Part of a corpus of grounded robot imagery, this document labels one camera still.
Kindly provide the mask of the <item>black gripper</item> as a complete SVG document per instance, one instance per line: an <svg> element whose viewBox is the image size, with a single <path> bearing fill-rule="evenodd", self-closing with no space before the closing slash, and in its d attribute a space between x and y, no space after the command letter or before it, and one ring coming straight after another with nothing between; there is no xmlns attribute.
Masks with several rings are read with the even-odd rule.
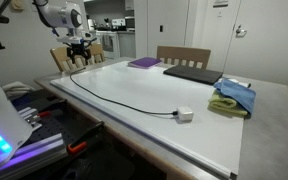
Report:
<svg viewBox="0 0 288 180"><path fill-rule="evenodd" d="M91 57L88 47L91 45L90 41L82 42L81 44L69 44L66 48L67 56L74 60L77 55L82 56L84 59Z"/></svg>

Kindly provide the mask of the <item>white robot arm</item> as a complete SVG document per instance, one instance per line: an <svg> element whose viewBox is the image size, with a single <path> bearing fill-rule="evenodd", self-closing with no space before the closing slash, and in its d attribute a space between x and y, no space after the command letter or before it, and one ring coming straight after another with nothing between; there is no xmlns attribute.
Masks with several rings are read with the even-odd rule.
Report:
<svg viewBox="0 0 288 180"><path fill-rule="evenodd" d="M50 5L48 0L33 0L42 23L52 29L57 41L67 45L67 56L75 61L77 55L84 59L91 57L87 49L92 40L83 29L80 6L74 2L66 2L64 6Z"/></svg>

